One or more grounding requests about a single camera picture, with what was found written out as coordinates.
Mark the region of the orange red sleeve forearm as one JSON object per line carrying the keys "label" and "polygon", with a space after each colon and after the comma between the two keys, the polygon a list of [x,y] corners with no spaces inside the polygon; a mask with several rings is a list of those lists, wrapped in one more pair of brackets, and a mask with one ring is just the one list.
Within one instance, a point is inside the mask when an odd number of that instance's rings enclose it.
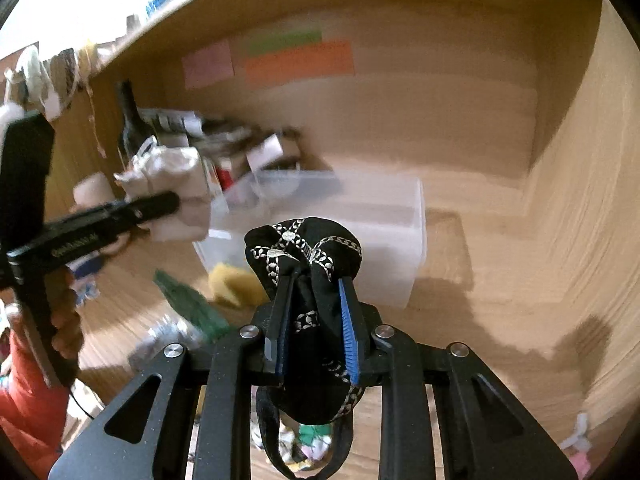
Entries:
{"label": "orange red sleeve forearm", "polygon": [[14,333],[12,368],[1,382],[1,428],[28,468],[47,479],[62,454],[68,389],[49,388],[32,354]]}

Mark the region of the person's left hand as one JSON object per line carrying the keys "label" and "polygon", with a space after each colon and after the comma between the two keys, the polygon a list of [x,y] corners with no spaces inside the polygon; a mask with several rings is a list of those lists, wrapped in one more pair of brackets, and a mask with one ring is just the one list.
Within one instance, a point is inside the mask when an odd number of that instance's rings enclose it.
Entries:
{"label": "person's left hand", "polygon": [[16,340],[15,347],[36,363],[49,388],[69,387],[77,375],[79,351],[84,344],[80,316],[76,311],[73,274],[63,266],[43,279],[46,300],[43,311],[50,315],[52,334],[42,340],[34,319],[35,307],[27,307],[11,292],[4,314]]}

